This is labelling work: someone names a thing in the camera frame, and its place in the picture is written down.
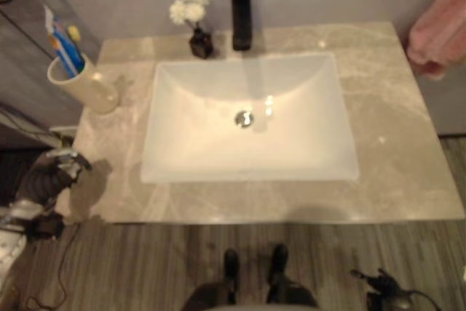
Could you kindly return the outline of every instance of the vanity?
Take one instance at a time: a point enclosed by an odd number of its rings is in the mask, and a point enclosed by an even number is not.
[[[465,217],[391,23],[268,28],[247,52],[220,32],[207,61],[188,40],[104,42],[98,69],[120,106],[84,108],[74,147],[94,175],[60,195],[58,213],[179,224]]]

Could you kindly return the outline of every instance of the small vase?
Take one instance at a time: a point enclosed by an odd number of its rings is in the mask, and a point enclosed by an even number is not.
[[[189,40],[189,45],[191,46],[192,54],[204,60],[208,58],[213,51],[212,36],[210,33],[205,33],[199,27],[194,29],[194,33]]]

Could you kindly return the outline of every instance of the chrome drain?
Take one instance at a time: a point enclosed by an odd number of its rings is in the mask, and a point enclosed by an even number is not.
[[[254,116],[251,111],[240,111],[234,118],[234,123],[238,127],[250,127],[253,124]]]

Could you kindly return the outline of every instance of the person's legs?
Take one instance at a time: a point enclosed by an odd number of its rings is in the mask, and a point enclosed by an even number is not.
[[[318,307],[311,291],[293,282],[285,275],[288,249],[280,244],[274,249],[268,282],[270,285],[267,304],[294,304]]]
[[[216,306],[236,304],[238,255],[232,249],[224,255],[224,278],[198,287],[183,306],[183,311],[202,311]]]

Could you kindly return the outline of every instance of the toothbrush holder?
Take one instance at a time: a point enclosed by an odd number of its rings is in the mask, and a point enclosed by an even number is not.
[[[97,72],[86,55],[82,54],[82,57],[84,68],[78,75],[70,78],[56,58],[47,69],[47,78],[94,112],[105,114],[113,111],[119,102],[117,88],[102,80],[102,74]]]

